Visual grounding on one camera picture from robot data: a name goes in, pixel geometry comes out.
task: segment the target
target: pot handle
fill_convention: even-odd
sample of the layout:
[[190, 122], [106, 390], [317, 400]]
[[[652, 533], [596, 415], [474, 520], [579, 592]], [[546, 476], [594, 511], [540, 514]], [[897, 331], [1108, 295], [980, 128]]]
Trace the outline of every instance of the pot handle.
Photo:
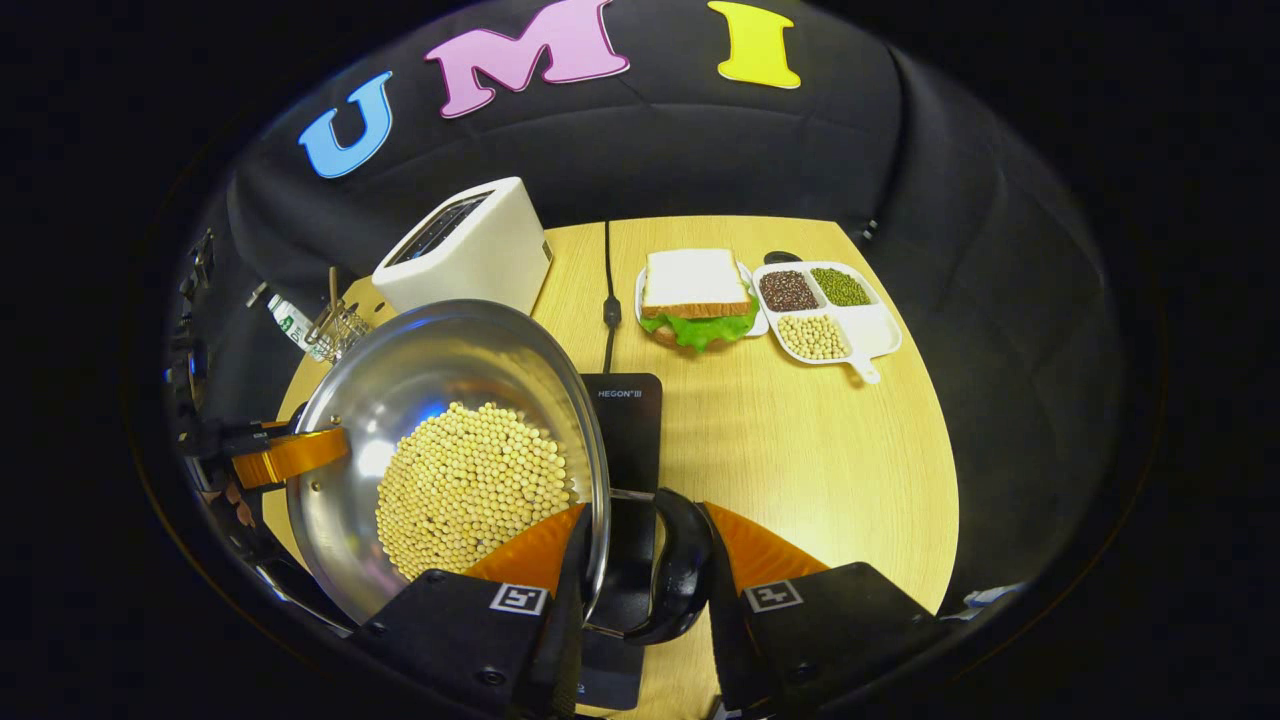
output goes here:
[[657, 493], [614, 491], [618, 500], [652, 500], [667, 542], [654, 561], [649, 616], [630, 630], [596, 632], [622, 638], [627, 644], [657, 644], [685, 634], [698, 620], [710, 593], [712, 530], [698, 506], [667, 488]]

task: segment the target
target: wooden table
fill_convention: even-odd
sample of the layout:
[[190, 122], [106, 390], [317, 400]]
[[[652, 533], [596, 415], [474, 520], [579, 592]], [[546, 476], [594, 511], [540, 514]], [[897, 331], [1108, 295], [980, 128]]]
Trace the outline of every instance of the wooden table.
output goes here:
[[[685, 217], [611, 224], [614, 293], [623, 320], [616, 373], [646, 372], [663, 384], [659, 483], [769, 528], [829, 566], [867, 561], [936, 611], [955, 562], [959, 505], [951, 442], [920, 352], [892, 299], [835, 223], [753, 217]], [[556, 260], [532, 318], [582, 372], [599, 372], [607, 331], [600, 305], [604, 225], [547, 231]], [[879, 384], [847, 365], [792, 360], [769, 336], [696, 355], [664, 347], [635, 322], [635, 279], [648, 252], [731, 247], [748, 268], [771, 250], [858, 269], [902, 327], [902, 346], [873, 360]], [[347, 302], [378, 325], [394, 311], [367, 278]], [[287, 419], [329, 365], [303, 357], [280, 406]], [[284, 493], [268, 493], [268, 525], [292, 546]], [[640, 706], [618, 719], [707, 717], [718, 694], [707, 614], [681, 638], [649, 647]], [[581, 708], [590, 715], [604, 711]]]

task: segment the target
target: blue letter u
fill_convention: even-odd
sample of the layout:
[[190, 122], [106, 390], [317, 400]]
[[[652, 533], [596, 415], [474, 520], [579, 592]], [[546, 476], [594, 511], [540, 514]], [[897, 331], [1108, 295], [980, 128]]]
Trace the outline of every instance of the blue letter u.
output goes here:
[[351, 147], [339, 146], [337, 136], [333, 135], [330, 120], [338, 114], [337, 108], [320, 115], [298, 136], [298, 145], [306, 147], [307, 159], [320, 177], [342, 177], [362, 165], [383, 146], [392, 132], [392, 106], [387, 101], [387, 88], [383, 87], [390, 77], [392, 72], [387, 70], [357, 87], [347, 97], [347, 102], [355, 102], [360, 108], [360, 114], [365, 119], [365, 135]]

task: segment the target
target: stainless steel pot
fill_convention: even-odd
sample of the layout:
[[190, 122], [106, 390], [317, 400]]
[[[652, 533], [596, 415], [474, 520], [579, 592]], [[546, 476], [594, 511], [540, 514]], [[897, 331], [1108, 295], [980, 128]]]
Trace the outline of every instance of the stainless steel pot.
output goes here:
[[590, 503], [589, 618], [609, 546], [599, 423], [556, 340], [527, 315], [480, 300], [428, 305], [389, 320], [343, 356], [307, 402], [296, 432], [340, 424], [351, 443], [348, 456], [288, 483], [289, 520], [316, 582], [356, 623], [408, 584], [378, 541], [378, 483], [396, 443], [454, 401], [522, 410], [564, 447], [567, 477]]

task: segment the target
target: yellow letter i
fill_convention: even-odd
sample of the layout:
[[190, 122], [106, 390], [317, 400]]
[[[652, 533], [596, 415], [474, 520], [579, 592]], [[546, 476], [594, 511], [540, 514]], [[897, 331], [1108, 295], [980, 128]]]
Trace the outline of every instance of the yellow letter i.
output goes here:
[[800, 76], [787, 67], [782, 40], [782, 28], [795, 27], [790, 18], [739, 3], [713, 0], [707, 6], [728, 22], [728, 60], [717, 68], [721, 76], [787, 90], [800, 87]]

